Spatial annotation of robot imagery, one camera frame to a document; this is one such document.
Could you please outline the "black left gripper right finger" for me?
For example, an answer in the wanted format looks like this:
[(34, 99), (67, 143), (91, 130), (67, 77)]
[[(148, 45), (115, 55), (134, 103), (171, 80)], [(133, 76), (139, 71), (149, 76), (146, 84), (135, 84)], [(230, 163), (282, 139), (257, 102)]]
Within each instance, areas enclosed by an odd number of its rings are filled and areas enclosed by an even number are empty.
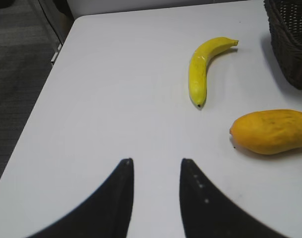
[(281, 238), (225, 196), (192, 159), (181, 162), (181, 219), (187, 238)]

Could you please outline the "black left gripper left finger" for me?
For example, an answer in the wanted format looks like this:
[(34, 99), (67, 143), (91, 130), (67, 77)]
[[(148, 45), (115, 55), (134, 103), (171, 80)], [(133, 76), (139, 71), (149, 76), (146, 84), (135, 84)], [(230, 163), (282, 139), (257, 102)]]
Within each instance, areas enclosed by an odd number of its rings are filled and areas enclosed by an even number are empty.
[(133, 159), (122, 159), (108, 178), (70, 213), (34, 238), (125, 238), (134, 198)]

